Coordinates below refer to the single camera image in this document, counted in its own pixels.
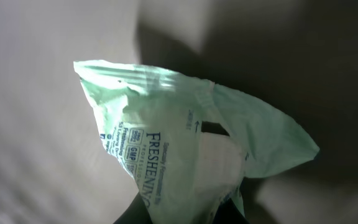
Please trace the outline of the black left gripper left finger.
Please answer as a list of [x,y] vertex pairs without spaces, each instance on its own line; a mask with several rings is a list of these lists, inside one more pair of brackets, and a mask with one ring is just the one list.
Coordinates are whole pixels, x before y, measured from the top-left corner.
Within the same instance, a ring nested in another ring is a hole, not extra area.
[[140,194],[134,197],[127,210],[113,224],[152,224]]

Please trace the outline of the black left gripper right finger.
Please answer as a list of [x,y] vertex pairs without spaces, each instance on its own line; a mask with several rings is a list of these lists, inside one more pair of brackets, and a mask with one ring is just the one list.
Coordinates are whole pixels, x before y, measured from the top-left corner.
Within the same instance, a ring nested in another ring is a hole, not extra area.
[[232,199],[229,199],[218,207],[212,224],[249,224],[249,222],[238,211]]

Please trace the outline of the mint green wipes pack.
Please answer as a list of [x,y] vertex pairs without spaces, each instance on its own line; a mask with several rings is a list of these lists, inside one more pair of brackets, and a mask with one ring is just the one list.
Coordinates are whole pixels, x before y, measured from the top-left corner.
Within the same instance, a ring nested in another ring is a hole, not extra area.
[[106,152],[134,179],[153,223],[212,223],[244,178],[311,161],[310,135],[268,103],[160,67],[75,62]]

